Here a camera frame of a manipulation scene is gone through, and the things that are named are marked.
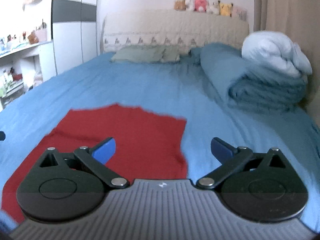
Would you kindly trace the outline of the beige quilted headboard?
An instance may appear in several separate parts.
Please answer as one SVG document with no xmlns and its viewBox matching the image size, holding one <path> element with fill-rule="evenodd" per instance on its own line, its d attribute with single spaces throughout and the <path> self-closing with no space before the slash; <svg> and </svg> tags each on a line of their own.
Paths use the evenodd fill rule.
<svg viewBox="0 0 320 240">
<path fill-rule="evenodd" d="M 138 10 L 105 17 L 103 51 L 131 45 L 178 46 L 182 54 L 193 47 L 220 42 L 240 49 L 249 35 L 247 22 L 237 18 L 176 10 Z"/>
</svg>

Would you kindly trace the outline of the brown plush toy on headboard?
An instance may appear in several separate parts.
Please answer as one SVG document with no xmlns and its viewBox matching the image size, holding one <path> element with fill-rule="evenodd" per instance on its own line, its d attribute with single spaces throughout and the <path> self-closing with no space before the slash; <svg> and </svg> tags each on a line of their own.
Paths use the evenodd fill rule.
<svg viewBox="0 0 320 240">
<path fill-rule="evenodd" d="M 175 0 L 174 10 L 185 11 L 186 10 L 185 0 Z"/>
</svg>

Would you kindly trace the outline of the yellow plush toy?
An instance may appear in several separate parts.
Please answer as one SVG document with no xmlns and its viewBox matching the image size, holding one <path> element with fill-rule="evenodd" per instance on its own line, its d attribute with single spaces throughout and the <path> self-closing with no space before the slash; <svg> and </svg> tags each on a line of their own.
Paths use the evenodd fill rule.
<svg viewBox="0 0 320 240">
<path fill-rule="evenodd" d="M 220 15 L 221 16 L 232 16 L 233 3 L 220 3 Z"/>
</svg>

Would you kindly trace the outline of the white plush toy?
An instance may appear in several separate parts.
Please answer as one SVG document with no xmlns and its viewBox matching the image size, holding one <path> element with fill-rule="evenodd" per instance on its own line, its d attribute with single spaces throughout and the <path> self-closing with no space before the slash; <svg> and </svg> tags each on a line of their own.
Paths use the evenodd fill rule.
<svg viewBox="0 0 320 240">
<path fill-rule="evenodd" d="M 220 0 L 207 4 L 206 12 L 209 14 L 220 15 Z"/>
</svg>

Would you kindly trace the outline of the folded teal blue duvet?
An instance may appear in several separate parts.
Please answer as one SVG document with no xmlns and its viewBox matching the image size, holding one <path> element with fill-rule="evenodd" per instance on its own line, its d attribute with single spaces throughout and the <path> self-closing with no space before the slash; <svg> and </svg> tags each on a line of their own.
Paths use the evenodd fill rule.
<svg viewBox="0 0 320 240">
<path fill-rule="evenodd" d="M 190 55 L 204 73 L 204 91 L 228 107 L 259 113 L 289 112 L 305 96 L 303 77 L 290 77 L 248 61 L 229 45 L 193 47 Z"/>
</svg>

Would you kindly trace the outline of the white grey wardrobe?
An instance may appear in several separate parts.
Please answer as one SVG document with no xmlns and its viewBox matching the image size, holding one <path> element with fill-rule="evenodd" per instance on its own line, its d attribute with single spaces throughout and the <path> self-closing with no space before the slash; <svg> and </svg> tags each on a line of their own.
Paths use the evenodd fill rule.
<svg viewBox="0 0 320 240">
<path fill-rule="evenodd" d="M 52 0 L 56 73 L 97 57 L 97 0 Z"/>
</svg>

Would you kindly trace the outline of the grey-green pillow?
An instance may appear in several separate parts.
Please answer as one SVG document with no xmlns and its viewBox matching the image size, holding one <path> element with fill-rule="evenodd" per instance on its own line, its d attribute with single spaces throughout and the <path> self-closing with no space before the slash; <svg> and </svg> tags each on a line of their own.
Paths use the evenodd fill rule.
<svg viewBox="0 0 320 240">
<path fill-rule="evenodd" d="M 127 46 L 111 57 L 112 62 L 129 61 L 133 63 L 173 63 L 179 60 L 179 48 L 166 45 Z"/>
</svg>

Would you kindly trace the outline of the white shelf unit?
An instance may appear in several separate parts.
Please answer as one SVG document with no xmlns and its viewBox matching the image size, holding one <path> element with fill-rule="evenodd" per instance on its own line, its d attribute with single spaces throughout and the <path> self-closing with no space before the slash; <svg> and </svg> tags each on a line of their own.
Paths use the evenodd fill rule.
<svg viewBox="0 0 320 240">
<path fill-rule="evenodd" d="M 13 67 L 16 74 L 21 74 L 25 91 L 57 76 L 52 30 L 46 29 L 46 42 L 20 46 L 1 56 L 1 70 Z"/>
</svg>

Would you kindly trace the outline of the pink plush toy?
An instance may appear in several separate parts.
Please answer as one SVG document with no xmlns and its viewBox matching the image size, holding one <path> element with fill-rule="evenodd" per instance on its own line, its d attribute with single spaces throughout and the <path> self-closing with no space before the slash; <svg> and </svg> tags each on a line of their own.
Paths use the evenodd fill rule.
<svg viewBox="0 0 320 240">
<path fill-rule="evenodd" d="M 196 12 L 206 12 L 207 11 L 207 0 L 195 0 L 195 11 Z"/>
</svg>

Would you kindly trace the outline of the red knit sweater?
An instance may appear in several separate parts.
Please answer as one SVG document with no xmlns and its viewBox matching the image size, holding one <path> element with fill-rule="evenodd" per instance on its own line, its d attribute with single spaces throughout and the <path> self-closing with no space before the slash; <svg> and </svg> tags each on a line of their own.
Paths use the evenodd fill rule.
<svg viewBox="0 0 320 240">
<path fill-rule="evenodd" d="M 5 183 L 2 210 L 16 222 L 24 220 L 16 191 L 35 161 L 48 147 L 71 152 L 92 147 L 107 137 L 116 141 L 116 152 L 106 166 L 133 182 L 134 179 L 185 179 L 188 164 L 181 151 L 186 119 L 158 115 L 140 107 L 111 105 L 90 110 L 70 110 L 34 147 Z"/>
</svg>

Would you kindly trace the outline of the blue bed sheet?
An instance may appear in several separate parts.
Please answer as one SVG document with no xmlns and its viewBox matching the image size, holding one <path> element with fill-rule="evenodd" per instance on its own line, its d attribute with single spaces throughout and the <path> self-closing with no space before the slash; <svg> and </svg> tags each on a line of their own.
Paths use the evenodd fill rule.
<svg viewBox="0 0 320 240">
<path fill-rule="evenodd" d="M 302 221 L 319 231 L 319 128 L 301 108 L 290 112 L 241 111 L 225 105 L 202 68 L 188 57 L 178 64 L 113 63 L 103 54 L 64 72 L 13 101 L 1 112 L 1 184 L 71 109 L 118 103 L 183 117 L 182 152 L 188 177 L 198 180 L 218 166 L 213 137 L 256 152 L 278 147 L 309 192 Z"/>
</svg>

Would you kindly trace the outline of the beige curtain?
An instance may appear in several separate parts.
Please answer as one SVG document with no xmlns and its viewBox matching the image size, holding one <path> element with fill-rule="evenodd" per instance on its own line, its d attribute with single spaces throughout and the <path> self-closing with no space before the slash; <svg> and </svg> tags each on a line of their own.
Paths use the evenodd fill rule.
<svg viewBox="0 0 320 240">
<path fill-rule="evenodd" d="M 253 29 L 279 31 L 299 44 L 312 66 L 300 105 L 319 123 L 319 0 L 254 0 Z"/>
</svg>

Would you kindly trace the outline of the pink storage basket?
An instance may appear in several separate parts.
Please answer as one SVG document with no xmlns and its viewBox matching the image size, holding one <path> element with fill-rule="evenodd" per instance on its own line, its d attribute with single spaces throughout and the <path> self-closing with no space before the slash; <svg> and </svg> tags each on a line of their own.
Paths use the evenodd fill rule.
<svg viewBox="0 0 320 240">
<path fill-rule="evenodd" d="M 39 42 L 46 42 L 47 41 L 47 29 L 38 29 L 35 31 L 35 36 L 37 37 Z"/>
</svg>

